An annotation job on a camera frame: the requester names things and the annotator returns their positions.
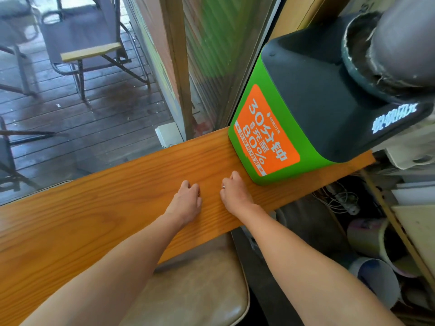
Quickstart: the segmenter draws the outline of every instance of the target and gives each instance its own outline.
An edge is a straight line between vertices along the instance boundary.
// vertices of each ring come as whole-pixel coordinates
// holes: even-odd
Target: orange label
[[[258,175],[271,174],[301,160],[257,85],[252,87],[234,130]]]

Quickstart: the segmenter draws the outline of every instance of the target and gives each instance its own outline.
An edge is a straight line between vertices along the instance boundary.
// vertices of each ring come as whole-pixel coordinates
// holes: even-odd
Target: forearm
[[[61,287],[22,325],[118,325],[181,227],[173,215],[160,216]]]
[[[402,325],[360,281],[255,206],[241,215],[305,325]]]

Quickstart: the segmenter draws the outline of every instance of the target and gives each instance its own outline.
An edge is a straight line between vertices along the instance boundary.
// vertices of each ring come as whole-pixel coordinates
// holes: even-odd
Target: green charging station
[[[259,185],[343,163],[432,113],[433,101],[389,103],[360,87],[341,59],[338,19],[268,42],[229,128]]]

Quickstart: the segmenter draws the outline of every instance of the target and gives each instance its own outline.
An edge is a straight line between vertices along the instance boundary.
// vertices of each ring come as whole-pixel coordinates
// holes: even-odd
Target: wooden counter
[[[150,224],[183,180],[199,183],[203,209],[161,262],[240,225],[220,201],[222,178],[238,170],[254,201],[273,210],[374,162],[349,163],[269,186],[248,177],[227,129],[0,207],[0,325],[18,325],[58,288]]]

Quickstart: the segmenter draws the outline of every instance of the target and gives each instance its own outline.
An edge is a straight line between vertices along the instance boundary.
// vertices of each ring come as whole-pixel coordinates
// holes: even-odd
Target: black top panel
[[[419,104],[401,117],[406,113],[403,107],[398,114],[392,111],[398,105],[387,105],[357,85],[341,62],[341,38],[350,20],[338,19],[273,39],[261,53],[298,125],[316,151],[333,162],[358,156],[433,109],[432,103]],[[378,119],[382,115],[384,122]],[[373,132],[376,120],[381,129]]]

